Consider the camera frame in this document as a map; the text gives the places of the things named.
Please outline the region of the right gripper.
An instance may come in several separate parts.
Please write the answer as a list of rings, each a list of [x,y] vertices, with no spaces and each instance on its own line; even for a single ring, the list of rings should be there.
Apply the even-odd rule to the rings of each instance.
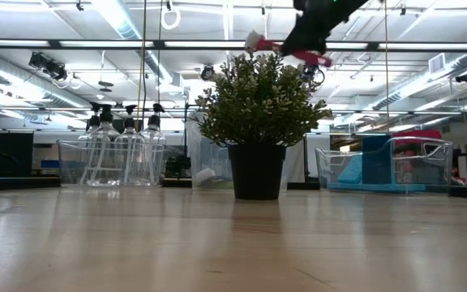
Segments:
[[[334,28],[346,23],[349,17],[369,0],[293,0],[293,8],[302,14],[281,45],[282,56],[298,51],[316,51],[324,54],[327,50],[325,28]]]

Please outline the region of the red dish brush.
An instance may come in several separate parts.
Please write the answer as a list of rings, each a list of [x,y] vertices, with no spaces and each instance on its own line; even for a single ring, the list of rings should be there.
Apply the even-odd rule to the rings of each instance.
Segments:
[[[285,52],[282,49],[282,44],[275,41],[269,41],[264,35],[258,34],[255,30],[252,30],[246,38],[244,44],[245,50],[248,53],[254,53],[257,51],[272,51],[279,53],[281,56],[294,56],[305,62],[308,66],[323,66],[331,67],[332,60],[329,57],[324,56],[325,50],[317,49],[291,49]]]

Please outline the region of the dark blue sponge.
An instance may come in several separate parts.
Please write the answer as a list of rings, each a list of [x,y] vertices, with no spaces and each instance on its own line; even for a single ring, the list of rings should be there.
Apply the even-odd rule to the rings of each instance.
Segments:
[[[390,184],[392,148],[390,135],[367,136],[362,140],[362,182]]]

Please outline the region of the clear plastic bin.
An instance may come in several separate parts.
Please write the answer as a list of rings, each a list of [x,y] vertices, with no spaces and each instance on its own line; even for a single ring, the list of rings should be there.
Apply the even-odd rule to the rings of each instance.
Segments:
[[[62,186],[160,187],[166,146],[139,142],[59,140]]]
[[[392,184],[424,184],[448,187],[451,184],[453,145],[444,140],[422,137],[393,137]],[[317,148],[319,184],[327,189],[328,183],[338,182],[338,176],[347,165],[362,166],[362,150],[342,152]]]

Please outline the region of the green potted plant black pot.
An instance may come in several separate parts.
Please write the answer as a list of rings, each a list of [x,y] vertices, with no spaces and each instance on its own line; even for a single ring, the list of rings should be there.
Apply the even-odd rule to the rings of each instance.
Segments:
[[[227,149],[236,199],[278,199],[287,149],[332,116],[325,101],[311,102],[319,83],[302,74],[279,53],[239,54],[198,96],[194,120]]]

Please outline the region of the white panel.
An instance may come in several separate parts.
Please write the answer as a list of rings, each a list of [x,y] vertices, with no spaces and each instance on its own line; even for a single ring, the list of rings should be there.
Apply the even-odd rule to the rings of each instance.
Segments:
[[[303,139],[287,148],[283,166],[283,182],[308,183],[318,182],[316,149],[330,149],[329,135],[305,135]]]

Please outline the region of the red background object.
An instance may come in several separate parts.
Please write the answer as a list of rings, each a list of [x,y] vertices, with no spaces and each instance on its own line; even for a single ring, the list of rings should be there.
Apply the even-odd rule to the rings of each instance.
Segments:
[[[442,135],[438,130],[412,130],[412,131],[400,131],[392,134],[393,137],[422,137],[441,140]]]

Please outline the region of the black stand pole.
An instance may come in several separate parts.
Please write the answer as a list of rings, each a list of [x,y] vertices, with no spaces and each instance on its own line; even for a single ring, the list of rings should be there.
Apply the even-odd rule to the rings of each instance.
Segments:
[[[186,129],[186,123],[188,120],[189,115],[189,108],[190,105],[188,103],[185,104],[184,111],[183,111],[183,133],[182,133],[182,140],[180,141],[179,145],[171,145],[170,149],[170,156],[169,156],[169,172],[171,174],[171,178],[176,178],[180,180],[182,178],[187,178],[187,171],[191,167],[191,159],[189,157],[189,148],[188,148],[188,131]]]

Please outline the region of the clear rectangular plastic tub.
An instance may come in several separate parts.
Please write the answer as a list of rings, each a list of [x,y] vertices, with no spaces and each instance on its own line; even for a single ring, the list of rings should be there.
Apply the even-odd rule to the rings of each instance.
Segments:
[[[191,159],[191,183],[194,191],[211,191],[204,184],[197,187],[193,183],[193,176],[200,170],[210,168],[216,172],[216,177],[210,182],[233,181],[229,154],[227,148],[214,144],[209,138],[201,134],[197,120],[204,120],[204,113],[198,110],[188,116],[186,129],[188,131],[188,148]]]

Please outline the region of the black overhead crossbar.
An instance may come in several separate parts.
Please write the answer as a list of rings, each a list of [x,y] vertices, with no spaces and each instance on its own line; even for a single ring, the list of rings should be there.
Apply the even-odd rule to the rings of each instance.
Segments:
[[[140,40],[57,40],[0,39],[0,49],[68,49],[68,50],[243,50],[243,41],[140,41]],[[329,41],[328,52],[396,52],[396,53],[467,53],[465,42],[378,42]]]

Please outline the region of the black ceiling spotlight cluster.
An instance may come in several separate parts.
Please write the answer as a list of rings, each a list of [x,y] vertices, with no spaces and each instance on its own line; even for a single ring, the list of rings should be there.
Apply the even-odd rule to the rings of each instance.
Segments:
[[[65,65],[47,58],[43,53],[32,52],[28,65],[47,74],[53,80],[63,81],[67,78]]]

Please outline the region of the black cabinets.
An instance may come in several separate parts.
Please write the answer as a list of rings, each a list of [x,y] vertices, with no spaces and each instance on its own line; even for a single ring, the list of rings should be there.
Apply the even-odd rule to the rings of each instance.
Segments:
[[[33,134],[0,131],[0,177],[32,174]]]

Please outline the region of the silver ventilation duct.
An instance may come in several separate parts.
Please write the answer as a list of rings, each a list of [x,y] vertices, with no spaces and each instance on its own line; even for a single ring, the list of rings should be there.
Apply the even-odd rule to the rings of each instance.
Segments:
[[[61,89],[48,79],[41,78],[37,73],[26,71],[14,64],[0,58],[0,77],[5,84],[10,85],[17,93],[30,93],[32,97],[50,95],[53,99],[60,100],[69,107],[89,107],[88,101],[82,97]]]

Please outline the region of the black aluminium table frame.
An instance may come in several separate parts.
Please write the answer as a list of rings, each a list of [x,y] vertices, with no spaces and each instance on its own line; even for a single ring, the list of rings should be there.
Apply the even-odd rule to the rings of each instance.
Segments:
[[[0,177],[0,191],[59,186],[59,177]]]

